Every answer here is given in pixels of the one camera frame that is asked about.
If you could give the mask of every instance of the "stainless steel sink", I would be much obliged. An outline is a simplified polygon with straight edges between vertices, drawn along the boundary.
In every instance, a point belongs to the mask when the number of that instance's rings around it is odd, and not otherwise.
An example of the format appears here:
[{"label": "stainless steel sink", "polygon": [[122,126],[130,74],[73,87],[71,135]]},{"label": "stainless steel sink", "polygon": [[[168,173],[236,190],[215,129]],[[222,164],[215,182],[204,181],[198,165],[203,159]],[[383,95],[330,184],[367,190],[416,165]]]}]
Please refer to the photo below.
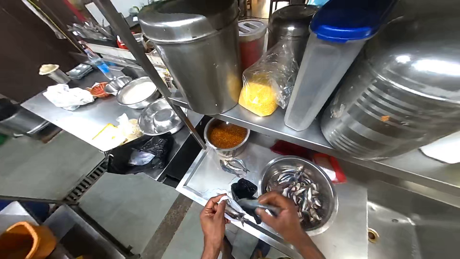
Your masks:
[{"label": "stainless steel sink", "polygon": [[370,259],[460,258],[459,208],[385,182],[369,185],[368,200],[368,227],[379,236]]}]

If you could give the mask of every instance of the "steel lid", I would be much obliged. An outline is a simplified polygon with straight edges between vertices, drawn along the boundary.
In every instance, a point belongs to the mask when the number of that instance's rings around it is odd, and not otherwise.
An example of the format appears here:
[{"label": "steel lid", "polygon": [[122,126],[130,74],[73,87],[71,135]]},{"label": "steel lid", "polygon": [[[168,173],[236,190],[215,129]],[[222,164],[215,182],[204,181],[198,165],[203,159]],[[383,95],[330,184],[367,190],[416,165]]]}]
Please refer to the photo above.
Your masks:
[{"label": "steel lid", "polygon": [[310,34],[308,26],[313,14],[318,10],[311,5],[285,6],[270,18],[268,31],[277,35],[305,37]]},{"label": "steel lid", "polygon": [[170,0],[152,3],[139,12],[147,38],[184,42],[213,34],[238,17],[236,0]]},{"label": "steel lid", "polygon": [[267,25],[259,19],[244,19],[238,21],[238,35],[240,41],[253,41],[264,36]]},{"label": "steel lid", "polygon": [[365,58],[393,85],[460,103],[460,18],[395,20],[369,40]]}]

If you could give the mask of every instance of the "metal pole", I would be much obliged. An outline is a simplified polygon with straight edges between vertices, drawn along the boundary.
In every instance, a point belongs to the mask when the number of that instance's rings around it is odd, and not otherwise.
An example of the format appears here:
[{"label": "metal pole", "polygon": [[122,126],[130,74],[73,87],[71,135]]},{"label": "metal pole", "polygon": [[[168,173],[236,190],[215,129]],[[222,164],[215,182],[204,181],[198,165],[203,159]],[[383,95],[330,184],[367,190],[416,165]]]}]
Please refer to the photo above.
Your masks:
[{"label": "metal pole", "polygon": [[96,6],[104,15],[104,17],[107,19],[110,26],[112,26],[112,28],[115,30],[118,36],[120,36],[123,43],[125,43],[129,51],[136,58],[136,60],[139,62],[139,64],[147,73],[147,75],[149,75],[149,77],[152,79],[152,82],[156,85],[160,93],[165,97],[166,101],[169,103],[171,108],[176,112],[176,114],[185,123],[185,125],[187,125],[190,133],[193,135],[198,144],[200,144],[201,148],[206,149],[206,144],[201,139],[200,135],[198,135],[197,131],[195,130],[195,128],[193,127],[192,123],[187,118],[185,113],[182,111],[182,109],[179,106],[172,104],[172,102],[169,100],[168,97],[171,96],[171,92],[161,79],[155,67],[153,67],[152,63],[145,55],[144,50],[141,48],[134,36],[131,34],[129,26],[126,23],[126,20],[123,18],[123,16],[115,9],[110,0],[94,0],[93,2],[96,4]]}]

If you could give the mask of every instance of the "floor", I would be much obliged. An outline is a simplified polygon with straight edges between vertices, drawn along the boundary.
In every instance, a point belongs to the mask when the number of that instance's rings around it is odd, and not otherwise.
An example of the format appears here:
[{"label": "floor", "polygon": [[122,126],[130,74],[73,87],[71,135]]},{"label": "floor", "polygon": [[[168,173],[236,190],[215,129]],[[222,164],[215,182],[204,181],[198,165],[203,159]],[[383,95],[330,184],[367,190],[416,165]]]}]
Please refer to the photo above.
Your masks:
[{"label": "floor", "polygon": [[[0,195],[60,200],[103,154],[67,132],[47,144],[19,137],[0,146]],[[105,173],[80,207],[122,245],[143,259],[200,258],[202,206],[146,174]],[[228,224],[235,259],[247,259],[258,239]],[[271,249],[268,258],[284,256]]]},{"label": "floor", "polygon": [[[105,173],[80,199],[80,207],[123,246],[143,259],[200,258],[203,206],[143,173]],[[227,224],[235,259],[248,259],[258,239]],[[285,255],[272,248],[267,258]]]},{"label": "floor", "polygon": [[65,131],[47,144],[10,138],[0,146],[0,195],[61,200],[103,158]]}]

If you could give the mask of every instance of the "drain grate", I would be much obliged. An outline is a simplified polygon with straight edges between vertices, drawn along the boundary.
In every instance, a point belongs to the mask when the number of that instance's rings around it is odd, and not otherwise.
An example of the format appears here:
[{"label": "drain grate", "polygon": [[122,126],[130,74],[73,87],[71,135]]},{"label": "drain grate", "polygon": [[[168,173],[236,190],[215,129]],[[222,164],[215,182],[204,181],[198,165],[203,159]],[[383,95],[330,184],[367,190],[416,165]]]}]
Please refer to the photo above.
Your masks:
[{"label": "drain grate", "polygon": [[87,174],[64,198],[64,201],[77,202],[80,197],[107,171],[104,159],[89,174]]}]

